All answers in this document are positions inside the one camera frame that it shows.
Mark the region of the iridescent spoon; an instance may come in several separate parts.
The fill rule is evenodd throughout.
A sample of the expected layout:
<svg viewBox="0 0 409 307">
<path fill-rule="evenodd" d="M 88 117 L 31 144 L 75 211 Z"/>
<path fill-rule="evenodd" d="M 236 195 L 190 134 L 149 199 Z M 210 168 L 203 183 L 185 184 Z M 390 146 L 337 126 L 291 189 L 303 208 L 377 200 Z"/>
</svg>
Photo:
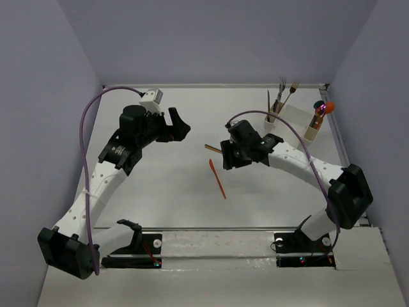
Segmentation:
<svg viewBox="0 0 409 307">
<path fill-rule="evenodd" d="M 315 121 L 315 124 L 314 124 L 315 129 L 319 129 L 319 127 L 320 127 L 320 125 L 321 125 L 321 123 L 323 121 L 323 116 L 325 115 L 325 108 L 326 108 L 325 103 L 320 104 L 316 108 L 316 112 L 315 112 L 316 121 Z"/>
</svg>

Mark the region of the gold fork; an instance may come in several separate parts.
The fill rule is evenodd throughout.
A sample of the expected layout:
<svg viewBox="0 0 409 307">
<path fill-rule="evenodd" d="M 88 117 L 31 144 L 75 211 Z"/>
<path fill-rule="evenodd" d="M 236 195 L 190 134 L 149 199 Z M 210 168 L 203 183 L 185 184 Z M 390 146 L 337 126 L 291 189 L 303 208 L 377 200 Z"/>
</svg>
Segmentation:
<svg viewBox="0 0 409 307">
<path fill-rule="evenodd" d="M 300 86 L 300 83 L 293 83 L 290 86 L 288 96 L 286 97 L 285 101 L 279 106 L 278 113 L 281 112 L 281 109 L 285 106 L 285 104 L 287 103 L 289 98 L 292 96 L 292 94 L 294 94 L 296 92 L 296 90 L 298 89 L 299 86 Z"/>
</svg>

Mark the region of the silver fork dark handle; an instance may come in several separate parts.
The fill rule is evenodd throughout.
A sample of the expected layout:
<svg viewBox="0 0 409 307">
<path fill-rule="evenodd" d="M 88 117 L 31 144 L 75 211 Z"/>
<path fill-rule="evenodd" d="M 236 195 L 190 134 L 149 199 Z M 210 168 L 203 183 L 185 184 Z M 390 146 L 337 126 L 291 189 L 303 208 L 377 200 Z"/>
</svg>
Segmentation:
<svg viewBox="0 0 409 307">
<path fill-rule="evenodd" d="M 284 76 L 280 76 L 280 84 L 279 84 L 279 92 L 277 94 L 277 98 L 275 100 L 275 104 L 274 104 L 274 111 L 277 113 L 279 110 L 279 104 L 281 103 L 281 97 L 282 97 L 282 93 L 286 88 L 286 77 Z"/>
</svg>

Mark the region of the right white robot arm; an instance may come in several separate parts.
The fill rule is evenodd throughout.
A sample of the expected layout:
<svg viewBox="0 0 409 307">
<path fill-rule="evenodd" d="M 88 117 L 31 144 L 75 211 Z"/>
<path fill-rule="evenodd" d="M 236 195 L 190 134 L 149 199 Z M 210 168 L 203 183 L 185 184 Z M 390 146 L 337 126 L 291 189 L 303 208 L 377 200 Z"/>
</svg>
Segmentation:
<svg viewBox="0 0 409 307">
<path fill-rule="evenodd" d="M 373 202 L 365 174 L 355 164 L 342 167 L 316 159 L 275 134 L 260 136 L 247 120 L 228 126 L 228 132 L 229 139 L 220 143 L 225 170 L 262 163 L 323 193 L 327 206 L 304 219 L 290 237 L 302 251 L 310 250 L 330 232 L 353 228 Z"/>
</svg>

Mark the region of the teal spoon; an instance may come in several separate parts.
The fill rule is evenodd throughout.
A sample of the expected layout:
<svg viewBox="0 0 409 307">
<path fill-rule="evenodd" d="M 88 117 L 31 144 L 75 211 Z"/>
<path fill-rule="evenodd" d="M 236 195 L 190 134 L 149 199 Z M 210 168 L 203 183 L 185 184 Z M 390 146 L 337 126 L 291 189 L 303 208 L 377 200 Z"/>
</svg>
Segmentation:
<svg viewBox="0 0 409 307">
<path fill-rule="evenodd" d="M 324 104 L 325 104 L 325 102 L 323 100 L 319 100 L 319 101 L 314 103 L 313 108 L 317 109 L 317 108 L 321 107 Z"/>
</svg>

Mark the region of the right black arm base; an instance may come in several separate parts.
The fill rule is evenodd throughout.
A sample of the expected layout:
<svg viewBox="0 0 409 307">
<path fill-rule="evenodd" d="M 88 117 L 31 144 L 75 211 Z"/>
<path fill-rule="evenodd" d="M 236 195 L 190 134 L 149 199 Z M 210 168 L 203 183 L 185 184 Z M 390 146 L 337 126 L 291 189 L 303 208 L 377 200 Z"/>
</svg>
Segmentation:
<svg viewBox="0 0 409 307">
<path fill-rule="evenodd" d="M 332 241 L 325 234 L 316 241 L 299 243 L 293 232 L 274 233 L 270 249 L 275 253 L 278 268 L 332 267 L 336 261 L 332 253 Z"/>
</svg>

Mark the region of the orange spoon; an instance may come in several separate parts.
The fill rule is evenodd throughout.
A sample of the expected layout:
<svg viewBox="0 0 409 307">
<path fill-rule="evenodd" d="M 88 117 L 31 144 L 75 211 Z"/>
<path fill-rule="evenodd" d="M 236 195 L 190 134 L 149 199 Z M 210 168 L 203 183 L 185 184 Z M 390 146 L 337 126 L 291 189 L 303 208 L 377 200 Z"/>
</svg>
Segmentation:
<svg viewBox="0 0 409 307">
<path fill-rule="evenodd" d="M 325 108 L 325 115 L 323 116 L 323 119 L 324 119 L 324 117 L 325 117 L 327 114 L 332 113 L 332 112 L 334 111 L 334 109 L 335 109 L 335 104 L 334 104 L 333 102 L 331 102 L 331 101 L 326 102 L 325 105 L 326 105 L 326 108 Z"/>
</svg>

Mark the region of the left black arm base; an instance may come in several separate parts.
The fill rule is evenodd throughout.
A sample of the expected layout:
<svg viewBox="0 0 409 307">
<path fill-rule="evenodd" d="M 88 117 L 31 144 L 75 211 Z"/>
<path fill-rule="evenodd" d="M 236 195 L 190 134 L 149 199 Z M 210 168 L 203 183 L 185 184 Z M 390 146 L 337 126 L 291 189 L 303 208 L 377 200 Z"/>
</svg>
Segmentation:
<svg viewBox="0 0 409 307">
<path fill-rule="evenodd" d="M 162 234 L 143 233 L 142 241 L 117 249 L 103 257 L 104 269 L 161 269 Z"/>
</svg>

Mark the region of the gold knife dark handle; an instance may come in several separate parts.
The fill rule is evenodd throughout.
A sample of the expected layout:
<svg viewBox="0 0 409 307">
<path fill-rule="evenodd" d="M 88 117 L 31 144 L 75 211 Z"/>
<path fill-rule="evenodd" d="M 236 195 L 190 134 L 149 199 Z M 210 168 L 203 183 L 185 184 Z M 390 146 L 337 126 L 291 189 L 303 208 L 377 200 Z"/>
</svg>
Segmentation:
<svg viewBox="0 0 409 307">
<path fill-rule="evenodd" d="M 268 113 L 270 113 L 271 103 L 270 103 L 270 92 L 267 90 L 267 105 L 268 105 Z M 270 115 L 267 115 L 267 122 L 270 123 Z"/>
</svg>

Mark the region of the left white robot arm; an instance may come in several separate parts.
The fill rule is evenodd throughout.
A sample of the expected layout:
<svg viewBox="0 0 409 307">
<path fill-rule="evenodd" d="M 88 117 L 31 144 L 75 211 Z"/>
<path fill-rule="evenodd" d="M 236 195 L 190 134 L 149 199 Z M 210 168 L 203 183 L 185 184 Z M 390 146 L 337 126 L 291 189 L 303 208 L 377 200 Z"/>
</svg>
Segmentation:
<svg viewBox="0 0 409 307">
<path fill-rule="evenodd" d="M 119 127 L 109 138 L 92 172 L 85 171 L 85 187 L 68 212 L 53 226 L 42 228 L 38 243 L 45 262 L 79 279 L 98 274 L 101 260 L 123 248 L 133 253 L 141 247 L 142 228 L 120 219 L 101 239 L 92 229 L 115 190 L 128 178 L 143 156 L 143 148 L 156 141 L 183 141 L 190 132 L 176 108 L 169 108 L 172 124 L 163 112 L 151 113 L 140 105 L 123 109 Z"/>
</svg>

